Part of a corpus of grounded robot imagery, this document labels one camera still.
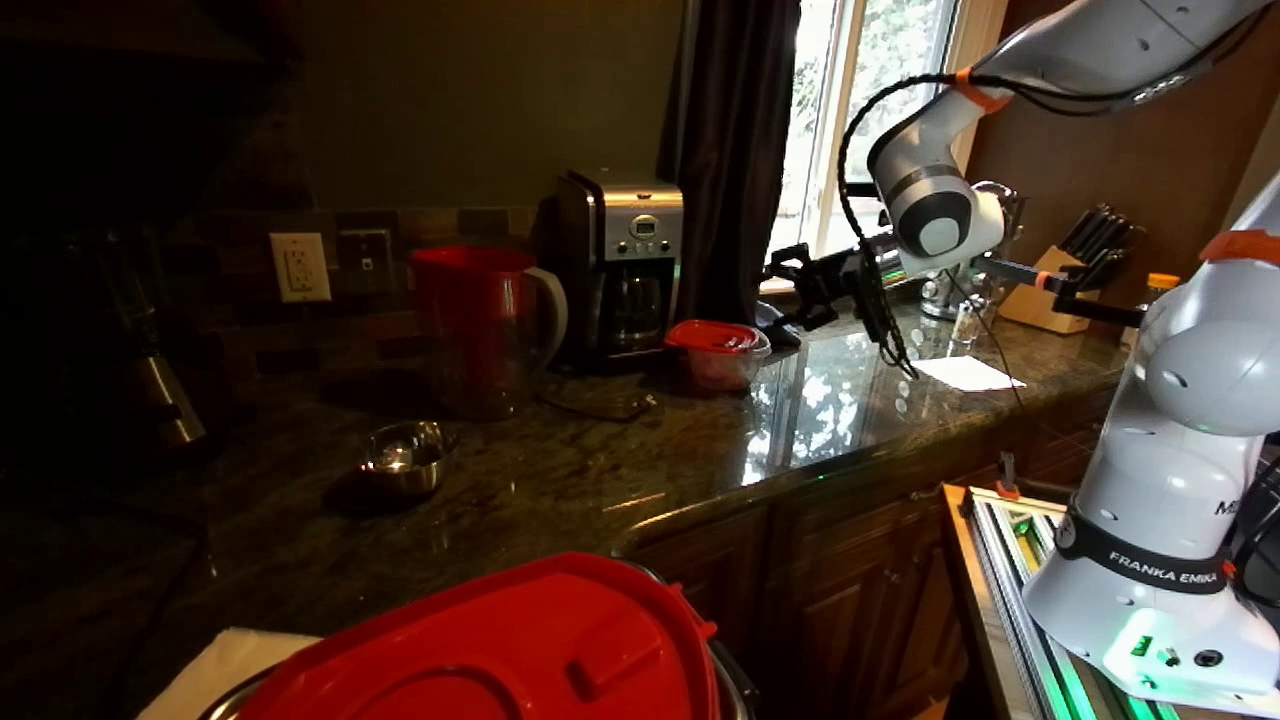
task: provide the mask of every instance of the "wooden cabinet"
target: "wooden cabinet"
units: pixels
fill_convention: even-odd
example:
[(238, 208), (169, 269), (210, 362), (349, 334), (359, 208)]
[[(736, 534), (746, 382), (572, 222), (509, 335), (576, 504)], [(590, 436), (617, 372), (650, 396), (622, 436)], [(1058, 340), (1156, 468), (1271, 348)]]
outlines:
[(721, 517), (632, 560), (679, 582), (759, 690), (765, 720), (898, 720), (963, 675), (930, 491)]

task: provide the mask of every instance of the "red cup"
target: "red cup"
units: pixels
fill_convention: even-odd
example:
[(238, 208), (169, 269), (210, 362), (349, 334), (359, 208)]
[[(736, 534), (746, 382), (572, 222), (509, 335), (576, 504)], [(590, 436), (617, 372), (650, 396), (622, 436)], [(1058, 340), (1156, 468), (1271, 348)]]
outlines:
[(420, 248), (407, 256), (428, 390), (453, 418), (510, 418), (563, 345), (567, 300), (552, 273), (510, 248)]

